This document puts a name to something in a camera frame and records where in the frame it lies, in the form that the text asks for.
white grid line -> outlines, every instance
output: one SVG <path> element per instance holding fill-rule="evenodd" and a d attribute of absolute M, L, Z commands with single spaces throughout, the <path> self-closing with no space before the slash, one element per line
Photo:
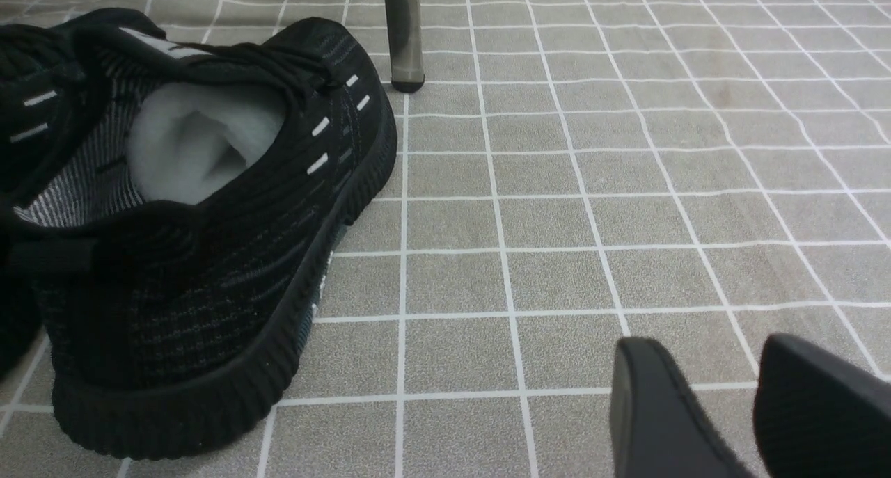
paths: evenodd
<path fill-rule="evenodd" d="M 403 95 L 403 116 L 408 114 L 409 107 L 408 94 Z M 403 149 L 408 149 L 410 142 L 408 118 L 402 119 L 402 145 Z M 405 395 L 405 333 L 407 323 L 405 323 L 405 309 L 407 308 L 408 299 L 408 157 L 402 157 L 402 183 L 401 188 L 401 209 L 399 212 L 399 247 L 401 252 L 399 255 L 399 328 L 398 328 L 398 346 L 397 346 L 397 395 Z M 395 466 L 394 476 L 399 478 L 403 475 L 403 458 L 404 458 L 404 419 L 405 419 L 405 400 L 400 398 L 395 406 Z"/>
<path fill-rule="evenodd" d="M 502 214 L 500 213 L 500 202 L 498 201 L 498 189 L 496 185 L 496 170 L 494 170 L 494 159 L 492 157 L 492 143 L 489 138 L 489 127 L 486 117 L 486 100 L 483 97 L 482 72 L 480 69 L 480 56 L 478 56 L 477 35 L 473 27 L 473 10 L 471 8 L 471 0 L 467 0 L 467 20 L 468 30 L 471 32 L 471 50 L 474 52 L 473 68 L 477 79 L 477 98 L 480 101 L 480 120 L 483 127 L 483 140 L 486 144 L 487 168 L 489 174 L 489 185 L 492 189 L 492 205 L 494 208 L 494 216 L 496 216 L 496 231 L 498 234 L 498 246 L 500 248 L 500 266 L 502 267 L 502 279 L 504 281 L 504 298 L 508 310 L 508 323 L 510 326 L 510 345 L 512 345 L 514 364 L 517 373 L 517 387 L 521 396 L 519 396 L 519 405 L 523 417 L 523 431 L 526 436 L 526 453 L 528 453 L 529 475 L 531 478 L 538 478 L 538 455 L 535 452 L 535 436 L 532 428 L 532 415 L 529 412 L 528 396 L 523 395 L 526 391 L 526 373 L 523 367 L 523 357 L 521 345 L 519 344 L 519 329 L 517 325 L 517 317 L 513 303 L 512 282 L 510 282 L 510 266 L 508 265 L 507 253 L 503 250 L 506 247 L 504 242 L 504 229 L 502 224 Z"/>
<path fill-rule="evenodd" d="M 537 21 L 535 21 L 535 10 L 529 5 L 529 0 L 526 0 L 526 7 L 529 11 L 529 17 L 532 21 L 532 32 L 535 37 L 535 44 L 538 46 L 539 56 L 541 56 L 542 65 L 544 66 L 544 75 L 547 78 L 547 85 L 551 91 L 551 99 L 553 100 L 554 107 L 557 110 L 558 116 L 560 118 L 560 128 L 563 130 L 563 138 L 566 140 L 567 152 L 569 153 L 569 160 L 572 164 L 573 174 L 576 176 L 576 183 L 578 186 L 578 192 L 582 195 L 582 203 L 585 205 L 585 215 L 588 218 L 588 224 L 591 227 L 591 232 L 594 237 L 594 242 L 597 246 L 597 255 L 601 260 L 601 268 L 604 269 L 604 275 L 607 280 L 608 288 L 610 288 L 610 297 L 613 301 L 613 306 L 617 310 L 618 322 L 620 323 L 620 327 L 622 329 L 622 335 L 628 336 L 631 335 L 631 330 L 628 328 L 628 320 L 622 314 L 622 301 L 620 295 L 618 295 L 617 287 L 615 286 L 615 279 L 612 275 L 612 269 L 610 269 L 610 262 L 607 260 L 607 254 L 602 250 L 602 246 L 604 243 L 601 239 L 601 232 L 598 230 L 597 221 L 594 218 L 594 211 L 591 206 L 591 198 L 588 196 L 588 191 L 585 188 L 585 180 L 582 178 L 582 170 L 578 166 L 578 160 L 576 158 L 575 153 L 575 145 L 573 144 L 572 136 L 569 132 L 569 123 L 566 120 L 566 114 L 563 113 L 563 106 L 560 104 L 560 97 L 557 95 L 557 88 L 554 86 L 554 79 L 551 76 L 551 66 L 548 64 L 547 55 L 544 53 L 544 44 L 542 43 L 542 37 L 538 32 Z"/>
<path fill-rule="evenodd" d="M 650 9 L 649 6 L 646 5 L 646 0 L 643 0 L 643 1 L 644 1 L 644 6 L 646 6 L 646 9 L 649 12 L 650 17 L 653 19 L 653 22 L 656 22 L 656 24 L 659 24 L 659 22 L 656 21 L 656 15 L 653 14 L 652 9 Z M 599 36 L 601 36 L 601 42 L 604 44 L 604 47 L 607 49 L 607 52 L 608 52 L 608 51 L 610 51 L 610 47 L 608 46 L 608 41 L 607 41 L 606 35 L 604 34 L 604 30 L 602 30 L 601 27 L 599 27 L 599 24 L 597 24 L 597 18 L 594 16 L 593 9 L 589 8 L 589 11 L 591 14 L 592 21 L 598 28 Z M 672 44 L 671 41 L 669 40 L 668 34 L 665 33 L 665 31 L 663 31 L 661 29 L 659 31 L 662 33 L 662 36 L 665 38 L 666 42 L 669 44 L 669 47 L 674 48 L 674 44 Z M 612 56 L 612 54 L 610 55 L 610 62 L 612 63 L 612 66 L 613 66 L 613 69 L 615 70 L 615 72 L 618 73 L 618 75 L 621 78 L 622 73 L 620 71 L 620 67 L 618 67 L 618 63 L 615 62 L 615 57 Z M 622 79 L 621 82 L 622 82 L 622 86 L 624 87 L 624 91 L 626 91 L 627 97 L 631 100 L 632 106 L 637 109 L 638 108 L 637 100 L 634 98 L 634 94 L 631 90 L 630 85 L 628 85 L 628 82 L 625 81 L 624 79 Z M 700 238 L 697 236 L 696 230 L 694 230 L 694 228 L 693 228 L 693 222 L 691 222 L 690 216 L 687 214 L 687 211 L 684 208 L 684 204 L 681 202 L 681 197 L 677 195 L 677 190 L 675 190 L 675 186 L 674 186 L 674 183 L 672 183 L 671 176 L 668 174 L 668 169 L 665 167 L 665 164 L 663 164 L 663 162 L 662 162 L 662 158 L 659 156 L 658 148 L 656 148 L 656 145 L 653 143 L 652 136 L 649 135 L 649 127 L 648 127 L 647 121 L 644 118 L 643 113 L 640 113 L 639 111 L 637 112 L 637 117 L 640 120 L 640 126 L 642 126 L 643 134 L 644 134 L 645 138 L 647 139 L 647 144 L 649 145 L 649 148 L 652 149 L 653 157 L 656 159 L 656 165 L 658 165 L 659 171 L 661 171 L 662 177 L 665 180 L 665 185 L 668 187 L 668 191 L 671 192 L 672 199 L 675 200 L 675 206 L 677 206 L 678 212 L 679 212 L 679 214 L 681 214 L 681 218 L 684 220 L 684 225 L 685 225 L 685 227 L 687 227 L 687 232 L 690 235 L 691 241 L 693 241 L 693 244 L 695 244 L 695 246 L 697 246 L 696 251 L 700 256 L 700 259 L 702 260 L 704 269 L 706 269 L 707 274 L 709 274 L 709 280 L 712 282 L 713 287 L 715 287 L 715 291 L 716 291 L 717 296 L 718 296 L 719 300 L 721 301 L 722 305 L 725 307 L 728 307 L 728 306 L 730 306 L 730 302 L 727 298 L 727 295 L 723 291 L 721 282 L 717 278 L 715 269 L 712 267 L 712 265 L 709 261 L 709 257 L 706 256 L 706 252 L 703 250 L 703 247 L 700 246 Z M 749 365 L 752 367 L 752 371 L 755 374 L 757 374 L 758 373 L 757 360 L 755 360 L 755 355 L 752 353 L 752 350 L 748 345 L 748 342 L 746 340 L 744 333 L 742 333 L 742 328 L 739 326 L 739 322 L 737 321 L 736 317 L 733 315 L 732 311 L 729 311 L 729 310 L 727 311 L 727 317 L 730 321 L 731 327 L 733 329 L 733 333 L 736 335 L 736 338 L 739 341 L 739 345 L 741 345 L 742 351 L 745 353 L 746 358 L 749 362 Z"/>
<path fill-rule="evenodd" d="M 713 15 L 713 12 L 711 11 L 711 9 L 708 6 L 706 6 L 706 10 L 707 10 L 707 12 L 709 12 L 710 15 L 712 15 L 713 18 L 715 18 L 715 20 L 717 22 L 717 18 L 715 17 L 715 15 Z M 776 24 L 780 26 L 780 29 L 783 29 L 782 25 L 780 25 L 780 22 L 777 21 L 777 19 L 775 17 L 773 17 L 773 15 L 771 14 L 771 12 L 769 10 L 764 8 L 764 11 L 766 11 L 767 14 L 771 16 L 771 19 L 773 19 L 773 21 L 776 22 Z M 727 35 L 727 37 L 729 38 L 729 41 L 731 41 L 733 46 L 738 47 L 736 40 L 728 33 L 728 31 L 726 31 L 726 29 L 723 29 L 723 31 L 725 32 L 725 35 Z M 786 31 L 786 34 L 788 34 L 789 37 L 792 38 L 792 40 L 795 41 L 795 43 L 799 47 L 801 47 L 801 45 L 798 44 L 798 40 L 796 38 L 794 38 L 792 34 L 790 34 L 788 31 Z M 665 40 L 668 41 L 669 45 L 672 45 L 671 38 L 668 37 L 668 34 L 665 34 Z M 757 68 L 755 68 L 755 65 L 753 65 L 751 60 L 749 60 L 745 54 L 742 54 L 742 56 L 743 56 L 743 59 L 748 64 L 749 68 L 752 69 L 755 72 L 755 74 L 757 74 L 758 77 L 760 78 L 761 72 L 758 71 Z M 677 57 L 678 57 L 678 60 L 681 62 L 681 64 L 684 66 L 685 71 L 687 71 L 687 73 L 689 73 L 690 68 L 688 68 L 686 63 L 684 63 L 684 57 L 680 56 L 680 54 L 678 54 Z M 764 82 L 763 85 L 764 85 L 764 88 L 771 94 L 771 97 L 773 97 L 773 99 L 777 102 L 777 104 L 779 104 L 780 107 L 782 107 L 783 109 L 786 109 L 786 105 L 783 103 L 782 100 L 780 100 L 780 98 L 776 95 L 776 93 L 773 92 L 773 89 L 770 87 L 770 85 L 767 84 L 766 82 Z M 700 97 L 702 97 L 703 100 L 705 102 L 707 102 L 707 104 L 710 104 L 709 101 L 707 101 L 704 94 L 702 93 L 700 86 L 696 84 L 695 87 L 697 89 L 697 92 L 699 92 Z M 808 142 L 811 142 L 811 144 L 812 144 L 812 139 L 810 138 L 810 136 L 807 135 L 804 123 L 802 123 L 801 120 L 799 120 L 798 117 L 795 116 L 795 114 L 790 113 L 790 112 L 789 112 L 789 114 L 793 118 L 798 120 L 802 134 L 805 136 L 805 139 Z M 719 122 L 721 122 L 722 126 L 725 127 L 725 136 L 726 136 L 728 142 L 730 142 L 732 145 L 735 145 L 735 142 L 732 140 L 732 138 L 730 136 L 730 132 L 729 132 L 729 129 L 727 128 L 727 124 L 723 120 L 723 117 L 721 116 L 721 114 L 719 114 L 719 113 L 717 113 L 717 111 L 715 111 L 715 116 L 718 118 Z M 818 149 L 816 148 L 815 145 L 812 145 L 812 147 L 817 152 L 817 154 L 820 154 L 820 152 L 818 151 Z M 761 183 L 761 180 L 757 176 L 757 173 L 755 173 L 755 169 L 752 167 L 751 162 L 748 161 L 748 158 L 741 151 L 741 149 L 737 149 L 737 154 L 738 154 L 739 158 L 741 158 L 741 160 L 746 165 L 746 168 L 748 168 L 748 172 L 749 172 L 749 174 L 751 174 L 752 180 L 755 181 L 755 185 L 758 186 L 758 189 L 763 189 L 764 185 Z M 844 185 L 844 183 L 840 180 L 841 177 L 838 176 L 837 173 L 834 173 L 834 174 L 836 175 L 838 182 L 843 187 L 846 187 L 846 185 Z M 793 237 L 792 231 L 789 230 L 789 226 L 786 224 L 785 219 L 783 219 L 782 215 L 780 215 L 779 209 L 777 209 L 776 205 L 774 205 L 773 199 L 771 199 L 770 195 L 768 195 L 767 193 L 763 193 L 763 196 L 764 196 L 764 199 L 766 199 L 768 206 L 770 206 L 771 211 L 773 211 L 773 215 L 777 218 L 777 221 L 780 222 L 780 227 L 782 227 L 783 231 L 785 232 L 786 236 L 789 238 L 790 242 L 793 242 L 792 246 L 793 246 L 794 250 L 796 251 L 796 254 L 798 254 L 798 258 L 801 260 L 802 263 L 804 263 L 805 268 L 807 269 L 808 273 L 810 273 L 810 275 L 812 276 L 812 279 L 814 279 L 815 283 L 817 284 L 817 287 L 820 287 L 821 293 L 827 297 L 828 301 L 833 301 L 833 297 L 831 296 L 830 291 L 828 291 L 828 288 L 826 287 L 826 285 L 824 285 L 823 281 L 820 279 L 820 276 L 817 275 L 817 272 L 814 269 L 814 267 L 811 265 L 810 260 L 808 260 L 808 258 L 805 256 L 805 253 L 801 250 L 801 247 L 795 243 L 795 237 Z M 856 202 L 856 199 L 853 198 L 853 195 L 849 195 L 849 197 L 850 197 L 850 199 L 852 199 L 853 201 Z M 844 327 L 846 327 L 847 331 L 850 333 L 850 336 L 853 338 L 853 341 L 855 341 L 855 343 L 857 344 L 857 347 L 860 349 L 860 352 L 862 352 L 862 354 L 865 356 L 867 363 L 869 363 L 869 367 L 871 367 L 871 369 L 873 370 L 874 373 L 881 372 L 878 369 L 878 365 L 876 364 L 876 361 L 873 360 L 872 354 L 870 354 L 869 351 L 866 349 L 866 346 L 863 344 L 863 341 L 860 339 L 859 334 L 853 328 L 853 325 L 851 324 L 850 320 L 847 319 L 847 316 L 844 315 L 844 311 L 841 310 L 841 307 L 838 307 L 837 305 L 833 305 L 833 310 L 836 312 L 838 319 L 841 320 Z"/>

grid pattern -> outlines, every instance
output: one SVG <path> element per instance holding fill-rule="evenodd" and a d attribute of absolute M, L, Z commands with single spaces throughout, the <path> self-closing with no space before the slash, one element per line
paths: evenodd
<path fill-rule="evenodd" d="M 348 25 L 383 0 L 0 0 L 146 11 L 173 40 Z M 423 0 L 427 85 L 335 254 L 302 367 L 201 459 L 75 447 L 46 339 L 0 385 L 17 476 L 610 476 L 615 340 L 659 338 L 755 471 L 768 333 L 891 380 L 891 0 Z"/>

black shoelace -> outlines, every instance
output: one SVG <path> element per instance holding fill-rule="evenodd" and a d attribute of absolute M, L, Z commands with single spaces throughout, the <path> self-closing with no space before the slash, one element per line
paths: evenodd
<path fill-rule="evenodd" d="M 229 59 L 243 60 L 257 65 L 287 84 L 298 95 L 300 111 L 308 108 L 314 93 L 324 93 L 343 86 L 346 79 L 339 79 L 331 64 L 318 54 L 298 47 L 283 45 L 259 46 L 241 43 L 232 47 L 196 46 L 210 53 Z"/>

white stripe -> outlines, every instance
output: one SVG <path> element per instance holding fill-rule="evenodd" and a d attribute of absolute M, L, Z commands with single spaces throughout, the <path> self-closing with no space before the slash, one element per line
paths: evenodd
<path fill-rule="evenodd" d="M 52 99 L 53 97 L 56 97 L 57 95 L 58 94 L 55 93 L 55 90 L 51 90 L 45 94 L 41 94 L 41 95 L 38 95 L 37 97 L 28 99 L 27 101 L 25 101 L 25 105 L 29 106 L 29 105 L 40 104 L 45 100 L 49 100 L 49 99 Z"/>
<path fill-rule="evenodd" d="M 328 162 L 328 154 L 327 154 L 327 152 L 325 152 L 325 154 L 323 154 L 321 158 L 316 160 L 314 164 L 310 165 L 309 168 L 306 169 L 306 173 L 308 173 L 308 174 L 314 173 L 316 170 L 319 170 L 319 168 L 322 167 L 322 165 L 327 164 L 327 162 Z"/>
<path fill-rule="evenodd" d="M 47 123 L 41 123 L 31 130 L 25 130 L 25 132 L 11 136 L 9 138 L 9 142 L 10 143 L 19 142 L 19 140 L 29 138 L 30 136 L 38 135 L 40 132 L 43 132 L 44 130 L 49 129 L 49 128 L 50 127 L 49 127 L 49 125 L 47 125 Z"/>
<path fill-rule="evenodd" d="M 322 133 L 322 130 L 324 130 L 325 127 L 328 126 L 328 123 L 331 123 L 331 121 L 328 120 L 328 117 L 326 116 L 326 117 L 325 117 L 321 122 L 319 122 L 319 124 L 316 125 L 315 128 L 313 129 L 313 136 L 315 137 L 315 136 L 321 134 L 321 133 Z"/>

tiled floor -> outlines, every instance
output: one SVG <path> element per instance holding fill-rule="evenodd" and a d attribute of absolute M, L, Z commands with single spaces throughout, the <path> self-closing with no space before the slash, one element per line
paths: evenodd
<path fill-rule="evenodd" d="M 381 3 L 0 0 L 0 21 L 131 6 L 233 43 L 322 15 L 387 77 Z M 397 171 L 273 415 L 205 458 L 101 458 L 55 427 L 43 342 L 0 385 L 3 475 L 608 476 L 622 335 L 664 342 L 761 471 L 768 333 L 891 379 L 891 0 L 423 3 Z"/>

